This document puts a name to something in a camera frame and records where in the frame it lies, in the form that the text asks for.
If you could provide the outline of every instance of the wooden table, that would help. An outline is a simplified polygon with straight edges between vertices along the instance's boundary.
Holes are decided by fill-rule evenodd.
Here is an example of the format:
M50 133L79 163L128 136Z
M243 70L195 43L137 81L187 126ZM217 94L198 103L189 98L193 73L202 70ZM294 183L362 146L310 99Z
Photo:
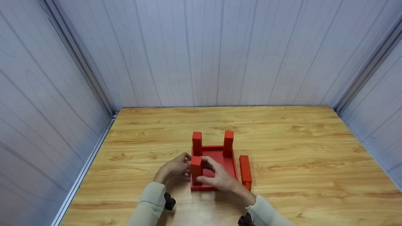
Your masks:
M122 109L62 225L125 225L158 168L191 151L193 131L249 155L252 191L296 225L402 224L402 195L330 107ZM173 181L176 211L159 225L237 225L244 213L220 192Z

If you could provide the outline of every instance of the white wall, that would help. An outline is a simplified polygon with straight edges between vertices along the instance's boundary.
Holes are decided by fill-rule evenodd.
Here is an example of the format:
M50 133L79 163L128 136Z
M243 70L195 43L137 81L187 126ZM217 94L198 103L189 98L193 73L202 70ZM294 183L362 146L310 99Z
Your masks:
M402 190L402 42L341 118Z
M58 0L113 105L330 105L399 0Z
M0 225L50 225L108 123L36 0L0 0Z

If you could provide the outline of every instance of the beige sleeve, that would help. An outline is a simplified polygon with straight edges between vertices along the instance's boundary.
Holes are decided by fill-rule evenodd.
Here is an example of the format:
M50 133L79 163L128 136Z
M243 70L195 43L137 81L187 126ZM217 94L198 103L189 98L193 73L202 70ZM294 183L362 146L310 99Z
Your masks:
M251 214L255 226L294 226L261 195L257 196L254 205L246 209Z
M157 182L149 183L142 191L127 226L155 226L165 207L165 191L165 185Z

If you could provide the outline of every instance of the person's right hand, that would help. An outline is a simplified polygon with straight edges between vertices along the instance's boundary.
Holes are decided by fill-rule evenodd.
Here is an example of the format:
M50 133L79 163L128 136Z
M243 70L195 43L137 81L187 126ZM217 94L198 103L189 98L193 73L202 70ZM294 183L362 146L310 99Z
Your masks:
M204 168L210 169L215 173L215 177L197 177L197 181L216 187L221 191L229 191L236 195L236 200L240 200L245 207L254 205L257 197L239 181L230 175L225 168L209 156L201 156Z
M215 177L197 177L197 181L216 187L220 191L232 191L236 186L241 185L236 178L230 175L225 168L209 156L201 156L202 165L212 170Z

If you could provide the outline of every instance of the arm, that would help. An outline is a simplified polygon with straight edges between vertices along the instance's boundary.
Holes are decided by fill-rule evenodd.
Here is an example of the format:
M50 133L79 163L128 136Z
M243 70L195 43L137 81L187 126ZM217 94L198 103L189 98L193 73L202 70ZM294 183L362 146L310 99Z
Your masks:
M261 195L254 195L232 177L225 168L208 156L202 157L204 167L215 172L215 177L197 177L197 181L209 184L221 191L230 192L239 199L251 214L255 226L293 226Z
M127 226L155 226L165 206L165 184L173 177L190 181L189 162L191 156L182 153L165 163L156 173L154 181L149 183L138 199L137 208L131 215Z

